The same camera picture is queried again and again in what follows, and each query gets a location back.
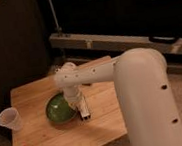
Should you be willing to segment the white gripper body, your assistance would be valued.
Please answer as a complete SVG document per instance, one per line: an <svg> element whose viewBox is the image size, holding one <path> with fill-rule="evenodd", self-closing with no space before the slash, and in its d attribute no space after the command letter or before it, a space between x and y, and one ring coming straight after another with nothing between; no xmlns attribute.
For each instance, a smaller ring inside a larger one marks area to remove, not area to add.
<svg viewBox="0 0 182 146"><path fill-rule="evenodd" d="M82 93L78 86L64 87L64 98L72 108L76 108L79 101L82 99Z"/></svg>

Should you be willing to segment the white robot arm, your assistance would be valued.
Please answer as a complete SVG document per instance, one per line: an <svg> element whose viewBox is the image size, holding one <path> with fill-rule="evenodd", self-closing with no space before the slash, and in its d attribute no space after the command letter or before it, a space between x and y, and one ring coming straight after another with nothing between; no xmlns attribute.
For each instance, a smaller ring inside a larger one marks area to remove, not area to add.
<svg viewBox="0 0 182 146"><path fill-rule="evenodd" d="M182 121L159 51L135 48L83 69L67 62L54 80L71 103L79 84L112 81L131 146L182 146Z"/></svg>

